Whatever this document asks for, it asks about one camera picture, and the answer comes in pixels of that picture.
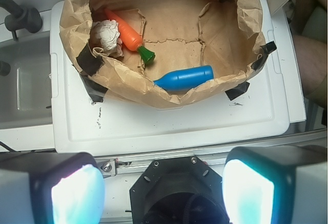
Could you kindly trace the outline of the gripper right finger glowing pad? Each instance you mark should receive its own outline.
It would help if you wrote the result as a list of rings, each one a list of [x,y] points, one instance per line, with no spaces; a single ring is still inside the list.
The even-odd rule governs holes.
[[[232,223],[327,223],[327,148],[235,147],[222,193]]]

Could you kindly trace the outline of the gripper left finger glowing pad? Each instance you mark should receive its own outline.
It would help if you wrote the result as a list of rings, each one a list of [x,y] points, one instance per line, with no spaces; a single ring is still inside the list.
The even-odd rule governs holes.
[[[1,223],[99,223],[104,203],[89,153],[1,153]]]

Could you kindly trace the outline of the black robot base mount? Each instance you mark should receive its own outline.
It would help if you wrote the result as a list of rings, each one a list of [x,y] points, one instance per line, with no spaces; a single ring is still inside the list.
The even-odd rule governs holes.
[[[197,156],[152,161],[130,203],[133,223],[230,223],[222,177]]]

